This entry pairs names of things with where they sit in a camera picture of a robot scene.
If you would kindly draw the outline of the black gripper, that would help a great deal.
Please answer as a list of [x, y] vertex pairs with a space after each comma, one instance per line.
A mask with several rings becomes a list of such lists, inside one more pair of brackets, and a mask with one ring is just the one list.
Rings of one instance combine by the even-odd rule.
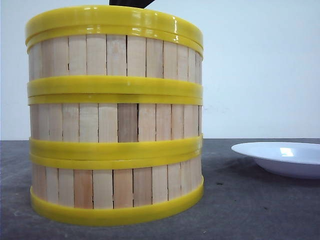
[[154, 1], [155, 0], [109, 0], [109, 5], [144, 9]]

